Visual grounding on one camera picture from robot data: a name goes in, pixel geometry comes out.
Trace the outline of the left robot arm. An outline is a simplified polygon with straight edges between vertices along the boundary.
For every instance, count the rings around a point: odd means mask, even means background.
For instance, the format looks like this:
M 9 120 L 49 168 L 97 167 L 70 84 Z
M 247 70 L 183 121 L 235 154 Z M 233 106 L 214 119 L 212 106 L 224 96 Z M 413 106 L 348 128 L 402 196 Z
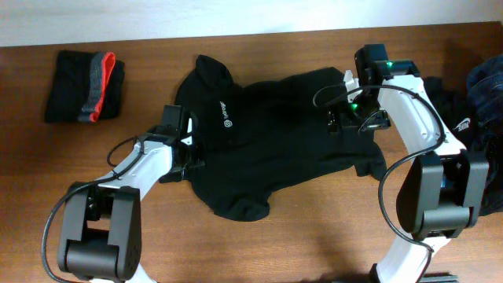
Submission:
M 85 282 L 150 282 L 141 265 L 141 201 L 162 177 L 199 165 L 196 114 L 163 109 L 160 124 L 133 136 L 129 155 L 106 175 L 75 182 L 50 212 L 64 211 L 57 265 Z

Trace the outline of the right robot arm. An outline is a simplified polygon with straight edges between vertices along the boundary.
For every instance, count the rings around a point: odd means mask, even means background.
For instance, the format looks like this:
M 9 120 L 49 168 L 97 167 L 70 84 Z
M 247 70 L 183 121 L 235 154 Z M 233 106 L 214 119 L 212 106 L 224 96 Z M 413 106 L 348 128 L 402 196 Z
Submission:
M 385 208 L 385 181 L 378 185 L 381 213 L 396 238 L 385 257 L 373 264 L 368 280 L 455 282 L 453 275 L 427 275 L 426 270 L 440 248 L 476 224 L 488 160 L 484 153 L 468 151 L 442 121 L 412 61 L 391 61 L 384 45 L 368 44 L 355 53 L 354 62 L 357 72 L 346 72 L 338 85 L 341 94 L 322 103 L 329 131 L 396 126 L 408 154 L 384 177 L 412 164 L 396 198 L 397 226 Z

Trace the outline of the black t-shirt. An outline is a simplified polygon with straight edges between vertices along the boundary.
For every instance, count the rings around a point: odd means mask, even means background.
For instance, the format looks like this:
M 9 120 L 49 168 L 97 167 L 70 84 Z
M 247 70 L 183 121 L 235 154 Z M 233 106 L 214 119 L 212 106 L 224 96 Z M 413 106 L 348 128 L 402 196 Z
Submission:
M 342 82 L 343 73 L 328 67 L 240 86 L 223 63 L 198 56 L 175 104 L 196 117 L 201 164 L 161 182 L 186 180 L 216 215 L 252 222 L 268 216 L 279 189 L 348 168 L 381 179 L 387 166 L 373 134 L 330 134 L 326 110 L 312 102 L 323 87 Z

